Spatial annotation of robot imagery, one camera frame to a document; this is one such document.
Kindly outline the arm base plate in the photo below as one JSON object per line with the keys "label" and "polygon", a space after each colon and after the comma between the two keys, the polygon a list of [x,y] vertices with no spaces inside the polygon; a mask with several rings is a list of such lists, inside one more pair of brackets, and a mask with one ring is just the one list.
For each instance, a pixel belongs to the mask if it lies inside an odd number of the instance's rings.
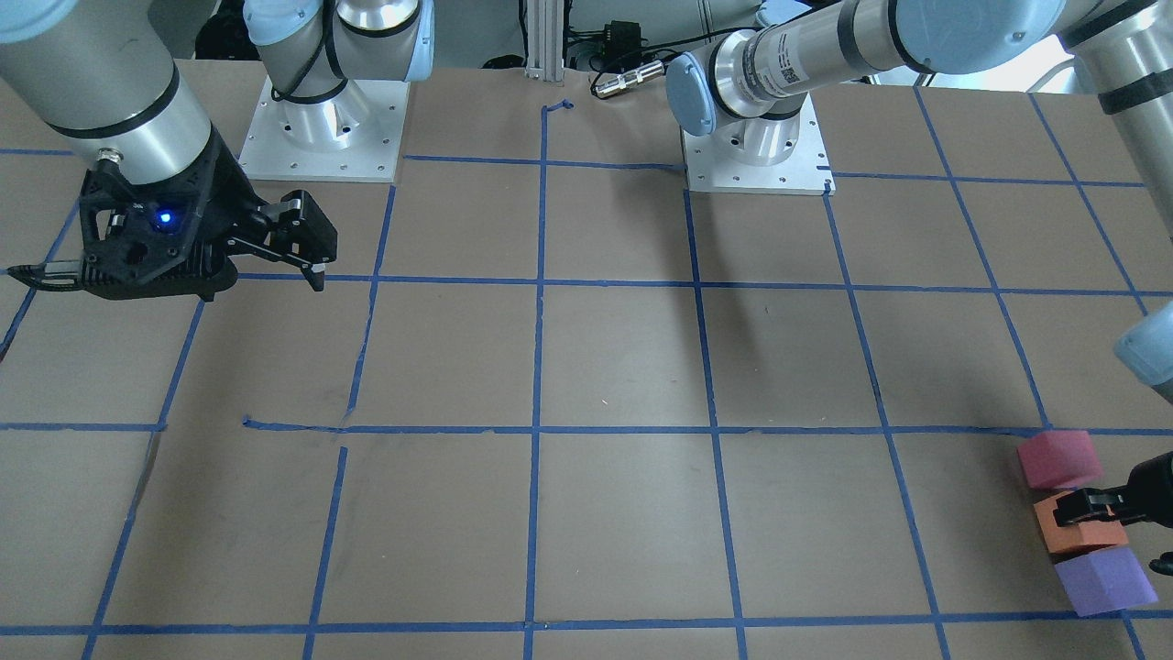
{"label": "arm base plate", "polygon": [[239,155],[250,179],[396,179],[411,83],[350,81],[321,104],[276,102],[271,89],[265,81]]}
{"label": "arm base plate", "polygon": [[838,191],[816,106],[788,118],[739,118],[706,137],[680,132],[689,188],[700,193],[830,195]]}

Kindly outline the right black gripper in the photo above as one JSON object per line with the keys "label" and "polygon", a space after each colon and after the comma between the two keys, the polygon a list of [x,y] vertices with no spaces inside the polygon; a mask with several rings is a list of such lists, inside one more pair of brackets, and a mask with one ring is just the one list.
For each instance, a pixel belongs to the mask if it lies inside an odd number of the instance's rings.
{"label": "right black gripper", "polygon": [[338,230],[308,191],[276,203],[237,200],[222,209],[219,243],[229,258],[256,256],[301,268],[316,292],[325,290],[327,264],[338,259]]}

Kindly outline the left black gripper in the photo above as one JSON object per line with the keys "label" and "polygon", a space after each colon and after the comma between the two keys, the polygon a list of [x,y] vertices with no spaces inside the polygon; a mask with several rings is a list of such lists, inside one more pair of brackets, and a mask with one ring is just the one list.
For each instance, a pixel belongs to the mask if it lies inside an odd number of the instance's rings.
{"label": "left black gripper", "polygon": [[[1159,523],[1172,529],[1172,454],[1153,456],[1141,461],[1130,471],[1125,496],[1123,488],[1076,489],[1056,501],[1053,519],[1059,528],[1085,522],[1118,522],[1119,506],[1127,509],[1124,517],[1128,523]],[[1173,576],[1173,552],[1164,552],[1150,562],[1157,574]]]}

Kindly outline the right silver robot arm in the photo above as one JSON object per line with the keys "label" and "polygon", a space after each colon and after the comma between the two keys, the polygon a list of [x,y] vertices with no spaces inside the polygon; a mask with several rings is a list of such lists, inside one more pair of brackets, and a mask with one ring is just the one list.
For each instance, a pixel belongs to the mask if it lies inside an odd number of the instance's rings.
{"label": "right silver robot arm", "polygon": [[[428,79],[432,1],[248,1],[248,40],[267,68],[262,97],[290,166],[389,179],[400,132],[378,91]],[[198,295],[237,281],[233,256],[289,264],[316,292],[338,231],[306,191],[267,202],[181,75],[160,34],[117,1],[5,1],[4,81],[87,164],[82,252],[13,266],[30,290],[106,300]]]}

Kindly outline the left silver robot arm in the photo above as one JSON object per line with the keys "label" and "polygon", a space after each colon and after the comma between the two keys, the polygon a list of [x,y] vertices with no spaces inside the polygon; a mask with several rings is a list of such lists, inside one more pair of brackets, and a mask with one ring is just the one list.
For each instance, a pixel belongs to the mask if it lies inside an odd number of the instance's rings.
{"label": "left silver robot arm", "polygon": [[[757,28],[726,29],[700,38],[716,39],[693,52],[674,56],[667,64],[667,100],[680,129],[685,171],[691,191],[701,193],[796,193],[818,196],[823,204],[842,283],[874,400],[877,423],[860,426],[865,435],[893,438],[897,430],[910,435],[971,434],[977,427],[891,424],[872,359],[866,327],[857,306],[854,280],[842,251],[832,197],[835,189],[832,168],[825,161],[825,143],[814,114],[811,91],[866,79],[876,72],[906,66],[924,75],[962,75],[992,70],[1029,50],[1036,42],[1062,34],[1065,49],[1089,46],[1108,59],[1108,74],[1125,72],[1125,52],[1135,46],[1148,49],[1150,59],[1169,55],[1169,38],[1158,35],[1169,22],[1169,1],[841,1],[830,8],[812,9],[781,23]],[[1141,55],[1127,72],[1139,79],[1117,76],[1116,88],[1101,91],[1103,113],[1123,117],[1123,137],[1146,182],[1169,183],[1169,158],[1157,152],[1125,130],[1140,127],[1141,107],[1169,114],[1169,66],[1144,68]],[[1024,290],[1001,287],[994,275],[984,244],[972,215],[940,141],[940,132],[927,115],[920,93],[914,93],[944,173],[940,177],[906,176],[907,181],[942,182],[949,185],[970,231],[972,249],[979,256],[989,287],[976,290],[917,290],[876,287],[866,292],[942,292],[957,295],[994,297],[1001,308],[1006,333],[1017,351],[1028,379],[1039,421],[1047,423],[1047,410],[1037,388],[1037,379],[1010,317],[1005,295],[1025,295]],[[1169,529],[1169,456],[1148,460],[1131,472],[1128,484],[1113,489],[1065,491],[1058,502],[1058,518],[1044,515],[1043,522],[1058,520],[1059,530],[1073,530],[1077,523],[1160,523]]]}

